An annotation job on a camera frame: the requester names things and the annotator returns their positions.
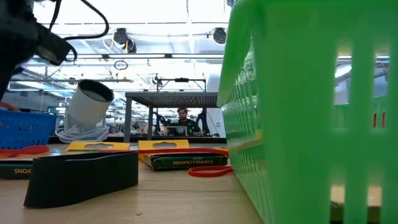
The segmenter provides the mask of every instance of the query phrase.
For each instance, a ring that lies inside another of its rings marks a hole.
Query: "green plastic basket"
[[[339,55],[352,55],[350,104],[333,106]],[[373,99],[377,55],[390,55],[388,94]],[[218,104],[264,223],[329,223],[335,184],[344,224],[367,222],[370,185],[382,187],[381,223],[398,223],[397,66],[396,0],[236,2]]]

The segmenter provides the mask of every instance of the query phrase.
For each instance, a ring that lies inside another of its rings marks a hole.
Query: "workbench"
[[[154,108],[217,108],[217,92],[126,92],[125,96],[124,142],[130,141],[133,101],[148,107],[148,140],[152,139]]]
[[[66,146],[52,146],[51,155],[63,154]],[[27,185],[28,180],[0,179],[1,224],[262,223],[234,174],[191,177],[187,170],[155,172],[140,162],[138,186],[51,209],[24,208]]]

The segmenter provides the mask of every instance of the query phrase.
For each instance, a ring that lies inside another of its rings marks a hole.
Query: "black rubber strap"
[[[138,153],[89,153],[33,160],[24,206],[53,208],[138,184]]]

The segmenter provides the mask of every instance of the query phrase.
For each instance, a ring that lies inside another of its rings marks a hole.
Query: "table surface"
[[[52,152],[65,148],[54,145]],[[262,223],[233,174],[207,179],[187,170],[154,172],[140,163],[138,186],[50,209],[24,208],[27,185],[28,180],[0,179],[0,223]]]

